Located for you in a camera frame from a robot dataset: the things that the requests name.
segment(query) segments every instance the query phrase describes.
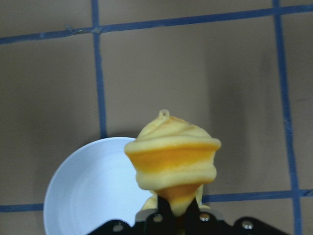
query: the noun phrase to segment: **blue tape line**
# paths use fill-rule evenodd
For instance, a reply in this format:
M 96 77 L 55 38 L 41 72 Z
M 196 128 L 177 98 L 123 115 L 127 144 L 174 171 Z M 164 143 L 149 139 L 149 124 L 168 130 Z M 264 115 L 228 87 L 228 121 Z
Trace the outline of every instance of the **blue tape line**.
M 204 195 L 203 203 L 208 202 L 232 202 L 232 201 L 249 201 L 249 200 L 270 200 L 292 198 L 293 191 L 273 191 L 273 192 L 249 192 L 249 193 L 232 193 Z M 313 189 L 304 189 L 298 191 L 299 197 L 313 197 Z M 4 205 L 0 206 L 0 212 L 32 212 L 42 211 L 43 204 L 23 204 L 23 205 Z
M 232 13 L 222 13 L 222 14 L 205 15 L 205 16 L 182 17 L 182 18 L 176 18 L 176 19 L 164 19 L 164 20 L 156 20 L 156 21 L 111 24 L 111 25 L 102 26 L 102 32 L 106 33 L 106 32 L 112 32 L 112 31 L 135 30 L 135 29 L 167 27 L 167 26 L 176 26 L 176 25 L 187 25 L 187 24 L 200 24 L 200 23 L 209 23 L 209 22 L 217 22 L 217 21 L 230 21 L 230 20 L 239 20 L 239 19 L 247 19 L 247 18 L 255 18 L 255 17 L 272 16 L 272 15 L 284 15 L 284 14 L 292 14 L 292 13 L 300 13 L 300 12 L 310 12 L 310 11 L 313 11 L 313 4 L 242 11 L 242 12 L 232 12 Z
M 99 26 L 99 4 L 98 0 L 91 0 L 92 26 Z
M 279 7 L 279 1 L 273 0 L 273 6 Z M 285 47 L 284 47 L 284 36 L 282 29 L 281 16 L 275 15 L 275 32 L 276 32 L 276 46 L 278 54 L 278 67 L 279 67 L 279 77 L 280 77 L 280 87 L 282 96 L 282 106 L 284 115 L 284 126 L 285 126 L 285 139 L 287 145 L 287 157 L 289 165 L 289 173 L 291 180 L 292 193 L 292 203 L 293 203 L 293 217 L 294 217 L 294 232 L 297 235 L 302 234 L 302 215 L 301 215 L 301 205 L 298 189 L 298 176 L 295 155 L 293 151 L 293 132 L 291 123 L 291 111 L 288 93 L 288 82 L 287 82 L 287 69 L 286 69 L 286 57 L 285 57 Z
M 112 32 L 112 31 L 145 29 L 145 28 L 175 26 L 175 25 L 184 25 L 184 24 L 199 24 L 199 23 L 239 20 L 239 19 L 264 17 L 264 16 L 271 16 L 271 15 L 285 15 L 285 14 L 303 13 L 303 12 L 313 11 L 313 4 L 310 4 L 310 5 L 276 7 L 276 8 L 269 8 L 269 9 L 251 10 L 251 11 L 242 11 L 242 12 L 233 12 L 233 13 L 223 13 L 223 14 L 206 15 L 206 16 L 183 17 L 183 18 L 176 18 L 176 19 L 165 19 L 165 20 L 156 20 L 156 21 L 122 23 L 122 24 L 99 26 L 98 1 L 92 0 L 91 3 L 92 3 L 91 9 L 92 9 L 93 27 L 80 28 L 77 30 L 84 30 L 84 31 L 89 31 L 92 33 L 94 32 L 94 28 L 99 28 L 100 30 L 99 33 L 105 33 L 105 32 Z M 71 35 L 72 33 L 70 33 L 68 30 L 63 30 L 63 31 L 55 31 L 55 32 L 5 37 L 5 38 L 0 38 L 0 45 L 15 43 L 15 42 L 22 42 L 22 41 L 62 38 L 62 37 L 67 37 Z
M 27 35 L 20 35 L 20 36 L 5 37 L 5 38 L 0 38 L 0 45 L 18 43 L 18 42 L 23 42 L 23 41 L 36 41 L 36 40 L 45 40 L 45 39 L 64 38 L 64 37 L 72 36 L 78 31 L 90 32 L 91 30 L 92 30 L 92 27 L 86 27 L 86 28 L 75 29 L 74 32 L 70 32 L 68 30 L 62 30 L 62 31 L 54 31 L 54 32 L 43 32 L 43 33 L 34 33 L 34 34 L 27 34 Z
M 0 206 L 0 212 L 35 212 L 42 211 L 43 204 L 5 205 Z
M 99 26 L 99 9 L 98 0 L 91 1 L 92 10 L 92 26 L 97 28 Z M 106 109 L 105 109 L 105 94 L 104 94 L 104 81 L 102 72 L 102 58 L 100 48 L 100 34 L 93 34 L 93 49 L 96 69 L 97 80 L 97 94 L 98 94 L 98 108 L 99 108 L 99 122 L 100 122 L 100 136 L 101 138 L 107 137 L 106 128 Z
M 215 195 L 204 195 L 202 197 L 202 202 L 208 203 L 208 202 L 231 202 L 231 201 L 283 199 L 283 198 L 291 198 L 292 194 L 293 194 L 292 191 L 215 194 Z

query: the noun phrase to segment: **bolt head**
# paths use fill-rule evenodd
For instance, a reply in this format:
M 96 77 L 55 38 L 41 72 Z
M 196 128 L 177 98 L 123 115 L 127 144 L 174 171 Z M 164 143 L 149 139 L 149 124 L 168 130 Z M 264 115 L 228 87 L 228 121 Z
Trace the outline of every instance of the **bolt head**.
M 203 222 L 207 222 L 210 220 L 210 215 L 207 213 L 202 213 L 200 214 L 199 219 Z
M 115 224 L 112 228 L 113 232 L 119 233 L 124 229 L 123 225 L 121 223 Z
M 162 216 L 161 214 L 156 214 L 156 215 L 153 217 L 153 221 L 154 221 L 155 223 L 160 223 L 160 222 L 162 222 L 162 220 L 163 220 L 163 216 Z
M 244 220 L 242 223 L 241 223 L 241 226 L 244 228 L 244 229 L 247 229 L 247 230 L 252 230 L 253 229 L 253 223 L 249 220 Z

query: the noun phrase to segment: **white plastic bowl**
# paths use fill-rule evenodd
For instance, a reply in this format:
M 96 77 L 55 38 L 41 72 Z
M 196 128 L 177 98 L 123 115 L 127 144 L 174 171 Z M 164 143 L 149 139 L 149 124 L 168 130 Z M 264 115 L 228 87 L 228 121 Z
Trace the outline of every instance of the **white plastic bowl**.
M 60 165 L 45 196 L 47 235 L 86 235 L 110 219 L 134 224 L 151 194 L 138 187 L 124 153 L 125 144 L 133 140 L 113 137 L 89 143 Z

